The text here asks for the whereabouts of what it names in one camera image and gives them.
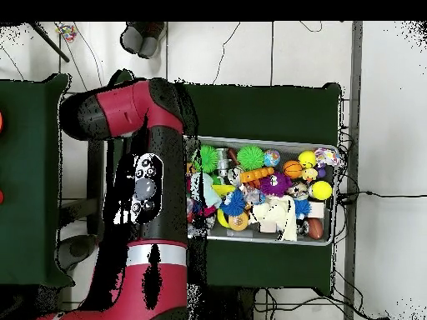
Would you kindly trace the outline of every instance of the green tabletop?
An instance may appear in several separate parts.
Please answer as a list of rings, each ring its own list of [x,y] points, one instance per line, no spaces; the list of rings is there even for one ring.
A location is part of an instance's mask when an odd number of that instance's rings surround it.
[[[337,144],[338,84],[322,88],[188,84],[186,88],[198,115],[199,136]],[[195,242],[189,248],[201,252]],[[330,293],[331,253],[332,244],[313,247],[209,240],[208,284],[317,288],[326,295]]]

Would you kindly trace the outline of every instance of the ball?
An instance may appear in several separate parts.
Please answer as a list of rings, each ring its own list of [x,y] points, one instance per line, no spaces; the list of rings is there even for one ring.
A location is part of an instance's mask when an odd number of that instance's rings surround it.
[[[309,224],[309,237],[319,240],[324,235],[324,226],[318,218],[307,218]]]
[[[246,212],[238,216],[229,216],[229,226],[234,231],[243,231],[249,224],[249,217]]]
[[[316,198],[318,200],[326,200],[332,195],[332,187],[328,182],[315,182],[309,187],[309,195],[310,197]]]
[[[280,153],[277,150],[267,150],[264,152],[265,167],[276,167],[280,162]]]
[[[313,168],[316,165],[316,155],[313,151],[304,151],[298,156],[299,163],[303,169]]]
[[[302,171],[303,168],[298,161],[287,161],[284,164],[284,175],[290,177],[291,179],[301,177]]]

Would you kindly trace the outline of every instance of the basketball toy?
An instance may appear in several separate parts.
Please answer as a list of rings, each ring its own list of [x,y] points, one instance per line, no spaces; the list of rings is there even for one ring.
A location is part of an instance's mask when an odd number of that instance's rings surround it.
[[[287,161],[284,164],[284,175],[290,177],[291,179],[301,177],[302,171],[303,168],[298,161]]]

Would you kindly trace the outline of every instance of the green spiky ball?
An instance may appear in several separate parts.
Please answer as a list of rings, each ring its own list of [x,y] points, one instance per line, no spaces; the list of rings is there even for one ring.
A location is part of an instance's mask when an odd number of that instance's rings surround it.
[[[193,155],[193,165],[197,172],[203,169],[203,173],[211,173],[217,169],[218,153],[214,147],[202,145],[200,147],[200,157],[202,158],[201,166],[197,160],[197,151]]]
[[[253,171],[264,165],[264,153],[257,146],[245,146],[240,148],[237,160],[245,171]]]

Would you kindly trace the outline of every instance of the plastic bin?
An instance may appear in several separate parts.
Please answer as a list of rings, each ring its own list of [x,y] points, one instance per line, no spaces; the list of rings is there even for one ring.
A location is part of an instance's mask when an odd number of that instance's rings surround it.
[[[198,137],[201,144],[210,145],[215,148],[234,148],[238,151],[243,146],[254,145],[258,146],[263,151],[272,148],[280,152],[280,163],[275,170],[282,171],[283,165],[288,160],[298,160],[298,155],[305,150],[314,150],[315,148],[328,148],[337,151],[337,148],[329,145],[309,144],[309,143],[295,143],[295,142],[273,142],[273,141],[259,141],[259,140],[243,140],[221,137]],[[187,160],[191,159],[195,149],[198,147],[198,141],[193,138],[184,139],[185,150],[187,153]],[[338,167],[326,166],[326,176],[318,178],[318,180],[325,180],[333,188],[332,196],[324,202],[324,218],[321,219],[324,227],[324,235],[319,240],[314,240],[311,237],[298,235],[296,242],[278,240],[278,233],[264,233],[246,228],[244,231],[233,231],[229,228],[221,226],[218,221],[208,235],[208,239],[217,239],[230,242],[252,242],[252,243],[277,243],[278,245],[284,244],[300,244],[307,246],[326,246],[333,240],[333,232],[335,225],[335,205],[336,205],[336,188],[337,188],[337,172]]]

